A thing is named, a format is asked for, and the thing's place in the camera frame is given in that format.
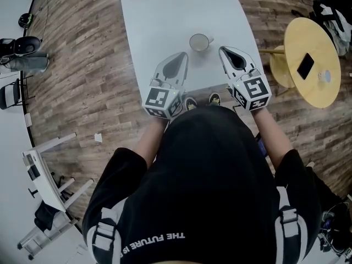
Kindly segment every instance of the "wooden floor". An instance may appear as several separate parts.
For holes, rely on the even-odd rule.
[[[259,48],[281,45],[285,28],[294,19],[291,9],[307,14],[312,1],[240,0]],[[28,35],[41,38],[46,0],[35,0],[33,13]],[[120,0],[48,0],[48,13],[42,49],[51,63],[45,73],[28,80],[29,94],[36,96],[28,106],[31,131],[35,144],[77,133],[76,139],[43,154],[56,178],[76,178],[69,188],[74,191],[90,178],[96,183],[114,150],[132,147],[149,118],[141,108]],[[261,57],[275,93],[268,55]],[[303,161],[315,161],[318,176],[345,197],[352,190],[351,56],[340,61],[342,84],[330,107],[313,108],[293,91],[273,96],[268,109]],[[221,95],[229,100],[227,92],[222,90]],[[206,96],[203,91],[198,99]],[[251,117],[238,111],[255,133]],[[94,133],[102,134],[102,144],[94,141]],[[83,216],[95,185],[69,208],[73,216]]]

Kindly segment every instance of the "cup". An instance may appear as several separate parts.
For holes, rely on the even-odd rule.
[[[193,35],[189,40],[189,45],[194,51],[202,52],[207,50],[210,43],[214,41],[214,38],[205,36],[204,34],[198,33]]]
[[[331,73],[329,70],[324,70],[323,72],[319,73],[318,77],[321,82],[330,83],[331,81]]]

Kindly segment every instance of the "yellow round table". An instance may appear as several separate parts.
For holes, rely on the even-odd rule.
[[[272,54],[270,68],[277,82],[287,88],[296,87],[312,106],[325,108],[336,99],[341,83],[340,61],[333,42],[314,21],[294,19],[286,29],[284,46],[259,51]],[[297,69],[307,53],[314,65],[304,80]],[[331,82],[319,80],[318,74],[325,70],[330,71]]]

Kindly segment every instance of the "forearm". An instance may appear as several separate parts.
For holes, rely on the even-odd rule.
[[[155,159],[167,123],[168,121],[165,119],[152,118],[151,123],[133,149],[135,153],[144,158],[147,168],[152,165]]]
[[[275,169],[286,153],[293,149],[292,144],[266,108],[252,112],[265,148]]]

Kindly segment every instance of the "white desk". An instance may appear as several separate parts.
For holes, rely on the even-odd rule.
[[[121,0],[127,37],[142,100],[158,64],[178,52],[189,55],[185,92],[227,84],[219,48],[251,56],[263,73],[259,52],[238,0]],[[214,37],[204,54],[189,46],[193,34]]]
[[[33,179],[33,183],[35,184],[39,194],[41,195],[43,201],[58,210],[63,212],[82,194],[86,189],[89,188],[91,184],[93,184],[93,180],[90,179],[87,183],[85,183],[77,192],[75,192],[65,203],[61,200],[61,192],[67,188],[70,184],[72,184],[75,180],[71,178],[64,185],[62,185],[59,189],[56,187],[55,181],[51,176],[51,172],[48,169],[48,166],[45,160],[41,157],[40,153],[44,152],[54,146],[57,146],[71,138],[76,137],[76,133],[72,133],[68,136],[62,138],[55,138],[49,142],[36,146],[28,151],[22,153],[24,158],[24,162],[27,166],[27,170],[29,171],[31,166],[35,166],[37,169],[36,178]]]

